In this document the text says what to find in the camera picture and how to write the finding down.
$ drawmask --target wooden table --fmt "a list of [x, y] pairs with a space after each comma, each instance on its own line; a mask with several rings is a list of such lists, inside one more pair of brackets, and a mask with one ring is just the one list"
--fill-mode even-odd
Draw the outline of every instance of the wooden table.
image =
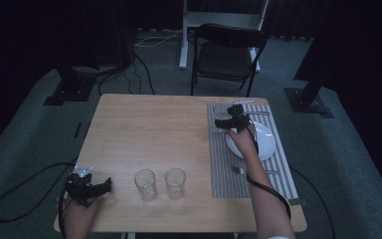
[[[112, 178], [92, 231], [255, 232], [250, 198], [211, 193], [206, 105], [238, 100], [247, 99], [103, 95], [77, 163], [94, 168], [94, 184]], [[178, 200], [166, 194], [164, 175], [172, 167], [187, 176]], [[158, 195], [152, 201], [141, 200], [134, 184], [143, 168], [156, 175]], [[294, 231], [305, 230], [301, 207], [292, 206], [291, 213]]]

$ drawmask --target black chair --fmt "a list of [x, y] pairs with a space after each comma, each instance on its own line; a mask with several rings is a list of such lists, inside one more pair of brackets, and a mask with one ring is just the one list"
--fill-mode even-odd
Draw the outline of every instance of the black chair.
[[[190, 95], [194, 95], [194, 85], [200, 77], [239, 82], [240, 90], [250, 79], [246, 95], [249, 97], [257, 62], [267, 40], [268, 37], [256, 29], [212, 23], [196, 28]], [[257, 52], [254, 60], [250, 54], [251, 48]]]

